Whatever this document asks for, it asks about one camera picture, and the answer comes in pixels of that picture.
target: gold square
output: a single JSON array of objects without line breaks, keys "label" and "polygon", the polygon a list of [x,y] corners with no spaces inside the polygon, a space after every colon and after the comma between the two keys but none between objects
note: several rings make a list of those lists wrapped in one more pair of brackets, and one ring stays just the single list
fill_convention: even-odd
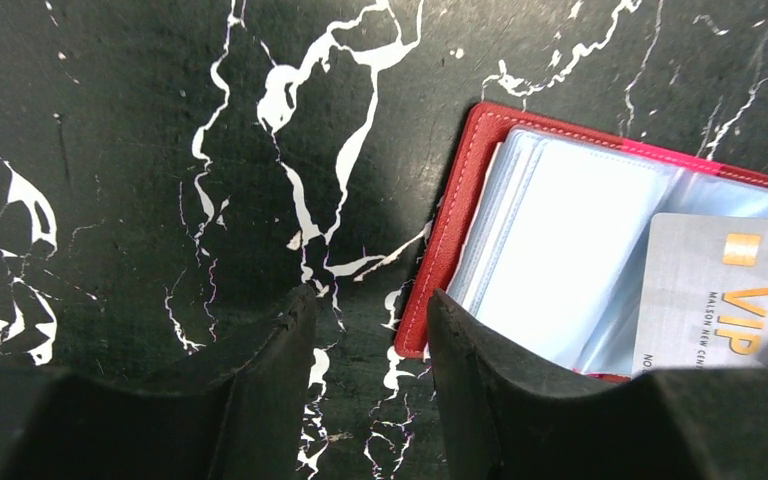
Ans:
[{"label": "gold square", "polygon": [[751,233],[730,233],[726,237],[723,263],[738,267],[753,267],[758,258],[761,235]]}]

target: table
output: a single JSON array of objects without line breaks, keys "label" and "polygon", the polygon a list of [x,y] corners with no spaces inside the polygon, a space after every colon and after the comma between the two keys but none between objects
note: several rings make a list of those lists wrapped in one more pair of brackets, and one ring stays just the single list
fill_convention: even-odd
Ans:
[{"label": "table", "polygon": [[481,99],[768,173],[768,1],[0,2],[0,366],[136,377],[308,282],[299,478],[445,478],[391,343]]}]

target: open wallet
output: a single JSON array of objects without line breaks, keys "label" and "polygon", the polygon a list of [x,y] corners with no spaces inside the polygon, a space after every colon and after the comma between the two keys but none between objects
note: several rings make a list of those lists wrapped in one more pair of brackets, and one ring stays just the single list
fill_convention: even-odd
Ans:
[{"label": "open wallet", "polygon": [[768,175],[479,103],[396,352],[427,352],[428,301],[442,288],[557,365],[630,375],[649,222],[662,212],[768,218]]}]

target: black marble surface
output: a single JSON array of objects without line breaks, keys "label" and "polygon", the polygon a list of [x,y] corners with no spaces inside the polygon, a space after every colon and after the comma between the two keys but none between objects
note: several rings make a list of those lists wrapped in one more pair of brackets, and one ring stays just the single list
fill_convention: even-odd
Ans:
[{"label": "black marble surface", "polygon": [[308,281],[299,478],[445,478],[390,346],[482,98],[768,173],[768,1],[0,1],[0,365],[137,377]]}]

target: black plastic part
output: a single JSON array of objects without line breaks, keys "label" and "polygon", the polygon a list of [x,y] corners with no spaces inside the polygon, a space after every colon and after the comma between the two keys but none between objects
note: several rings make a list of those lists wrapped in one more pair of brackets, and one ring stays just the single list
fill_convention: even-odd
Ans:
[{"label": "black plastic part", "polygon": [[0,370],[0,479],[285,479],[296,464],[314,292],[140,382]]},{"label": "black plastic part", "polygon": [[442,291],[428,338],[453,479],[768,478],[768,369],[617,386],[514,344]]}]

